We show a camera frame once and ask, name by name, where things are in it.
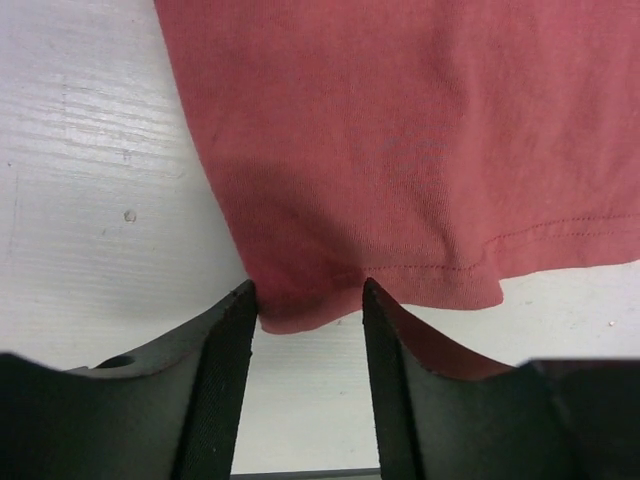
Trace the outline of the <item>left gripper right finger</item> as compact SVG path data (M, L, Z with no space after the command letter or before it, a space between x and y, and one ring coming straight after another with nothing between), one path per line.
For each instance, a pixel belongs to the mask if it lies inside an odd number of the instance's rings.
M363 326L385 479L635 479L639 363L509 366L432 328L373 279Z

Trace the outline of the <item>salmon pink t shirt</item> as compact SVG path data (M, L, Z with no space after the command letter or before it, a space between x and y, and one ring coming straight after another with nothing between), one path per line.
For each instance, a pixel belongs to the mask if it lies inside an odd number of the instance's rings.
M263 328L639 257L635 1L159 1Z

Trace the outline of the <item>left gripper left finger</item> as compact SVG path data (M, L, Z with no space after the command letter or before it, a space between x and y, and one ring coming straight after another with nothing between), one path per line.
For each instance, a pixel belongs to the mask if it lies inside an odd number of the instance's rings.
M216 305L99 365L1 357L5 479L226 479L257 317L244 282Z

